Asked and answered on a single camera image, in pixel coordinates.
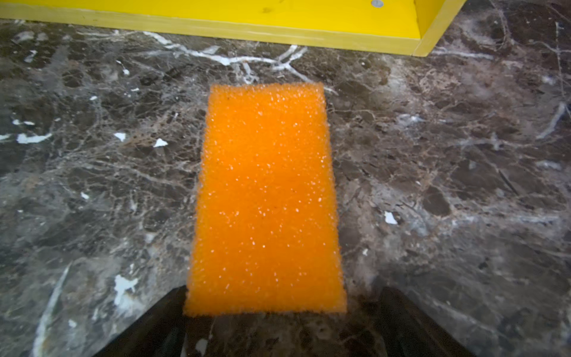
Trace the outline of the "orange yellow sponge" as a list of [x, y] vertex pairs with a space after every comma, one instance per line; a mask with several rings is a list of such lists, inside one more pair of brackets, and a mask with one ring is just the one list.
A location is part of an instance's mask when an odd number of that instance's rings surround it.
[[213, 86], [184, 313], [346, 311], [324, 86]]

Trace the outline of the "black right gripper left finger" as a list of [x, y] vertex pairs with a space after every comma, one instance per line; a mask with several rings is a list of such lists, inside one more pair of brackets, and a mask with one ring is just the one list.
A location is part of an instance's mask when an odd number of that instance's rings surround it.
[[185, 286], [171, 290], [95, 355], [180, 356], [188, 322], [186, 295]]

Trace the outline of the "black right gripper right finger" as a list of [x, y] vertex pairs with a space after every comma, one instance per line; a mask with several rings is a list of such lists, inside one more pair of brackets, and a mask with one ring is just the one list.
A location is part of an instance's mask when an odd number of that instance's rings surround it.
[[412, 300], [392, 287], [383, 288], [379, 296], [376, 329], [389, 356], [473, 356]]

